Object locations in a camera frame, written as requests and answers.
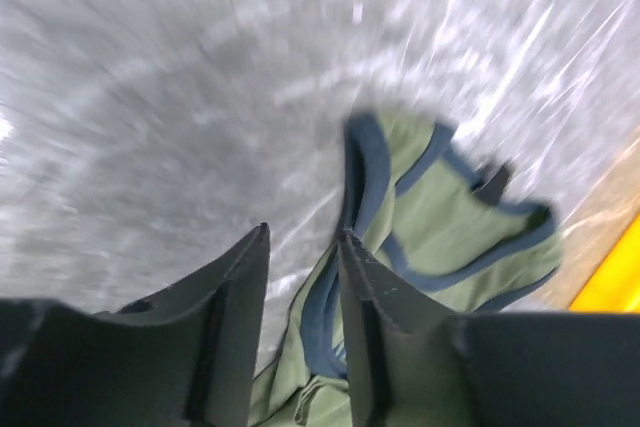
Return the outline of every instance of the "green cloth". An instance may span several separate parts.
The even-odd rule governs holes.
[[[487,179],[452,136],[402,111],[349,119],[342,227],[445,306],[498,310],[559,266],[556,222],[544,203],[479,200],[474,191]],[[351,425],[335,257],[332,245],[293,302],[281,354],[254,381],[251,426]]]

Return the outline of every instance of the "gray table surface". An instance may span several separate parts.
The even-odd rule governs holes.
[[[273,237],[259,366],[327,247],[340,125],[460,124],[580,204],[640,124],[638,0],[0,0],[0,295],[90,311]]]

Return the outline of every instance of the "shiny plastic sheet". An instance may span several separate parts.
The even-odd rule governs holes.
[[[259,365],[328,245],[340,123],[438,112],[568,216],[640,123],[638,0],[0,0],[0,294],[110,309],[273,230]]]

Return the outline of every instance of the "black clip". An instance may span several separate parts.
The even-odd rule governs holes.
[[[513,168],[504,163],[496,170],[494,165],[489,163],[482,170],[486,172],[485,179],[488,180],[477,186],[473,195],[487,205],[498,205],[513,175]]]

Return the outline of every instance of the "plastic wrap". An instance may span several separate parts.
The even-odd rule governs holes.
[[[272,226],[259,367],[354,108],[460,123],[563,218],[640,123],[638,0],[0,0],[0,294],[111,309]]]

